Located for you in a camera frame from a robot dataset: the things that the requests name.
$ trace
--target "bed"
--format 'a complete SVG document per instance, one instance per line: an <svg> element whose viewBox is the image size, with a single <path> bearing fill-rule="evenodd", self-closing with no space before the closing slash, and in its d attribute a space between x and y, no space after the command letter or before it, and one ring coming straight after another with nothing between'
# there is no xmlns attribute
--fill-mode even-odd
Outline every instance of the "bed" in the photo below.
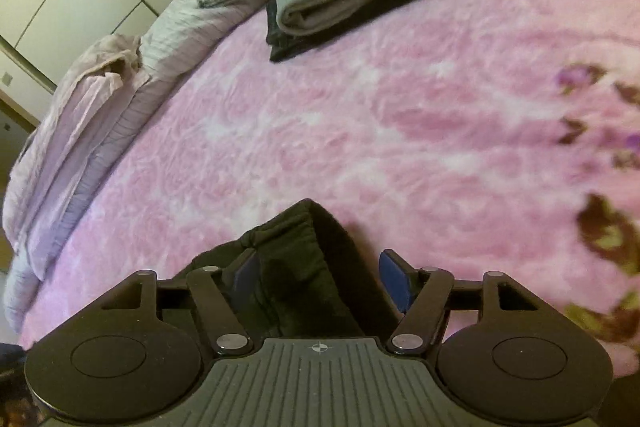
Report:
<svg viewBox="0 0 640 427"><path fill-rule="evenodd" d="M313 198L372 269L393 248L462 279L505 271L618 376L638 369L640 0L419 0L283 64L265 34L261 10L135 137L23 346L133 271L171 277Z"/></svg>

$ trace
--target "floral blanket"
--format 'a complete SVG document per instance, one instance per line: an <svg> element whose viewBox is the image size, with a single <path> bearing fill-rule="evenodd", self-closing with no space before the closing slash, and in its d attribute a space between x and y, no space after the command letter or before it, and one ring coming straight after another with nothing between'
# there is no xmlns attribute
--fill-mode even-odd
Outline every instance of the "floral blanket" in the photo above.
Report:
<svg viewBox="0 0 640 427"><path fill-rule="evenodd" d="M640 0L420 0L281 64L265 34L261 12L133 144L24 345L309 197L372 267L505 271L638 368Z"/></svg>

